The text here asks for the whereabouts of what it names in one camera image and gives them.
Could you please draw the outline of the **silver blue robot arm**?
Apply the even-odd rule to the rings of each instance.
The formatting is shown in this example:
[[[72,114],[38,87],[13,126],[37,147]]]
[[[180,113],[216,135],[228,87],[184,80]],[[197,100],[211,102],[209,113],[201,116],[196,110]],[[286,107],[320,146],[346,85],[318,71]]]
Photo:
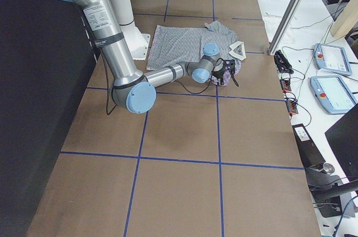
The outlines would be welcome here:
[[[95,44],[109,66],[114,81],[108,91],[115,105],[131,113],[145,113],[156,101],[156,87],[190,76],[198,83],[223,75],[224,60],[215,43],[204,46],[198,62],[181,61],[149,73],[137,69],[125,37],[140,36],[130,0],[62,0],[76,4],[89,24]]]

